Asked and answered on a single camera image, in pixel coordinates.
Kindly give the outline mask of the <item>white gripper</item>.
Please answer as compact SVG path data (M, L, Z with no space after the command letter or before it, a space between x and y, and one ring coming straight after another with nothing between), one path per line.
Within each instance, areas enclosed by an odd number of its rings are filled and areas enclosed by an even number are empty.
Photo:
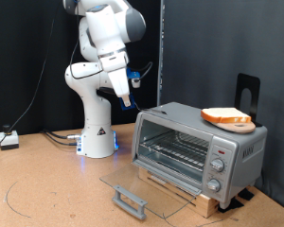
M109 79L113 85L115 93L121 97L125 107L131 106L130 90L125 68L120 68L108 73Z

